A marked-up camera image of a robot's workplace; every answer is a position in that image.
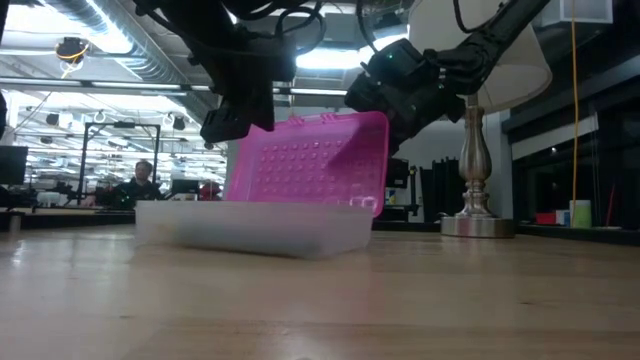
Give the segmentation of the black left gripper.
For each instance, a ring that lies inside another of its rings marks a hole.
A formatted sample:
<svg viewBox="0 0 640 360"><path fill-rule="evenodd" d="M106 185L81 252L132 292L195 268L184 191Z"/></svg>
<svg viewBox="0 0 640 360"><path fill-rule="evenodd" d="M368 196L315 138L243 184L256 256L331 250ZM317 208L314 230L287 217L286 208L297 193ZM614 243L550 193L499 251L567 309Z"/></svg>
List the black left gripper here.
<svg viewBox="0 0 640 360"><path fill-rule="evenodd" d="M252 39L241 50L209 56L202 66L220 104L207 113L200 135L207 143L238 140L253 125L274 130L273 84L294 78L296 44L290 37Z"/></svg>

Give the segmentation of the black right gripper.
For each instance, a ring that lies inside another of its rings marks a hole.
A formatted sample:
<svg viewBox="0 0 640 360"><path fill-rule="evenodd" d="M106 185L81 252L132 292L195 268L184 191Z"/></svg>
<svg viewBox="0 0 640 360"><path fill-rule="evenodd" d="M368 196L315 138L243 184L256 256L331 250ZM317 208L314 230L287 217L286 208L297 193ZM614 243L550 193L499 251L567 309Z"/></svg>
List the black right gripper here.
<svg viewBox="0 0 640 360"><path fill-rule="evenodd" d="M446 71L433 49L417 50L407 39L375 52L345 95L345 104L359 112L390 112L390 155L420 131L418 122L465 114L465 101L445 83Z"/></svg>

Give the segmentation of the clear supply box pink lid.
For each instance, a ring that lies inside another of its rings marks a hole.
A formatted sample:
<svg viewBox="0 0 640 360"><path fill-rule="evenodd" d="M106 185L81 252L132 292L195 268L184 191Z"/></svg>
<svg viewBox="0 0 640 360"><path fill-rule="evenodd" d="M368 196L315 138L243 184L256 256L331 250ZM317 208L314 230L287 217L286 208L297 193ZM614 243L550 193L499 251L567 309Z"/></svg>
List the clear supply box pink lid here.
<svg viewBox="0 0 640 360"><path fill-rule="evenodd" d="M365 248L385 200L390 126L380 112L252 127L220 201L141 201L135 243L296 258Z"/></svg>

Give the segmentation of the white shade silver table lamp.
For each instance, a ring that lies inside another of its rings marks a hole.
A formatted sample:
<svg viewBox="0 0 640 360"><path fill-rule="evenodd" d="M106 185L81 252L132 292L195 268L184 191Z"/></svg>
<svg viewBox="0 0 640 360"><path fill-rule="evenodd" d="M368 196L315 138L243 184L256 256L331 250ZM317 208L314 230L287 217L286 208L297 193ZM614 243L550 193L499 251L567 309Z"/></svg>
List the white shade silver table lamp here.
<svg viewBox="0 0 640 360"><path fill-rule="evenodd" d="M514 235L512 221L489 209L485 186L492 160L483 118L521 105L550 85L552 72L531 25L549 1L416 0L410 10L410 43L419 51L437 51L445 83L466 102L459 158L459 174L466 185L464 206L442 217L444 236Z"/></svg>

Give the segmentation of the person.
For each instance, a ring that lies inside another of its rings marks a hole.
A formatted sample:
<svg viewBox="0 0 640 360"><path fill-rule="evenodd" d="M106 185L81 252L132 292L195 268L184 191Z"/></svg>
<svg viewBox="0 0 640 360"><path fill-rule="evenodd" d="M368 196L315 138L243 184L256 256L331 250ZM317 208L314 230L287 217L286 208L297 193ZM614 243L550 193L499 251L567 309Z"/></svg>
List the person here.
<svg viewBox="0 0 640 360"><path fill-rule="evenodd" d="M115 187L89 194L81 205L85 207L104 207L108 209L132 210L139 201L162 200L156 184L150 180L153 165L141 160L136 163L134 176Z"/></svg>

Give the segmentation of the green white container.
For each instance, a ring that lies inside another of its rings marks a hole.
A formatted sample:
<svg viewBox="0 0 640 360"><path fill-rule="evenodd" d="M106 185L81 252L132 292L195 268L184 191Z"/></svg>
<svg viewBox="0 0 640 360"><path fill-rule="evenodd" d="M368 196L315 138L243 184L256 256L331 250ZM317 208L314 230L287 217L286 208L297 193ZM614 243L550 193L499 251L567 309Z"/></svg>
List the green white container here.
<svg viewBox="0 0 640 360"><path fill-rule="evenodd" d="M590 200L575 200L569 203L569 225L572 228L591 228L592 213Z"/></svg>

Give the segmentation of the black monitor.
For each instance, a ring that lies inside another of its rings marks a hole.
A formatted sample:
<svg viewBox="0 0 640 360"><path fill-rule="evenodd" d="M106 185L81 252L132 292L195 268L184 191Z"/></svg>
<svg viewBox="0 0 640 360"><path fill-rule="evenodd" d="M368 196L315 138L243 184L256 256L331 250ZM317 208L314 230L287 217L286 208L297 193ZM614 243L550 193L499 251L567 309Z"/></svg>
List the black monitor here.
<svg viewBox="0 0 640 360"><path fill-rule="evenodd" d="M22 185L28 148L0 145L0 185Z"/></svg>

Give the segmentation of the black wall screen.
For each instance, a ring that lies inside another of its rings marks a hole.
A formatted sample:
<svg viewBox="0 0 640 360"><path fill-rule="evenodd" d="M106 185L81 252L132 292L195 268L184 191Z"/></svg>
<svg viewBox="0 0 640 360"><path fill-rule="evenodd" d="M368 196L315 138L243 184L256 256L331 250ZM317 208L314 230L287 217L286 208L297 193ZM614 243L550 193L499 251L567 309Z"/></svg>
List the black wall screen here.
<svg viewBox="0 0 640 360"><path fill-rule="evenodd" d="M405 159L389 158L387 164L386 186L388 188L408 187L410 176L409 161Z"/></svg>

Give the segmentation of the black gantry frame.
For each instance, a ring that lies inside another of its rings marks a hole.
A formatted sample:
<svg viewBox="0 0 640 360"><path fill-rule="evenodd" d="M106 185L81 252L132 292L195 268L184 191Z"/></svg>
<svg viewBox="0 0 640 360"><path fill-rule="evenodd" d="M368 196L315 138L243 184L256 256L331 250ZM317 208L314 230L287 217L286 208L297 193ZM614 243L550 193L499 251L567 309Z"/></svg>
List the black gantry frame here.
<svg viewBox="0 0 640 360"><path fill-rule="evenodd" d="M156 166L158 164L159 157L159 147L160 147L160 138L161 138L161 126L157 124L142 124L135 122L126 122L126 121L115 121L115 122L103 122L99 123L97 121L86 122L84 124L84 133L83 133L83 143L81 148L81 162L80 162L80 172L79 172L79 183L78 188L76 190L76 204L78 206L81 205L82 200L86 197L86 192L84 189L84 179L85 179L85 170L86 170L86 158L88 152L88 143L95 136L97 136L105 127L114 127L119 129L134 129L136 127L139 128L153 128L156 131L156 134L151 137L152 143L154 145L153 152L153 172L151 175L151 180L153 184L157 183L157 169Z"/></svg>

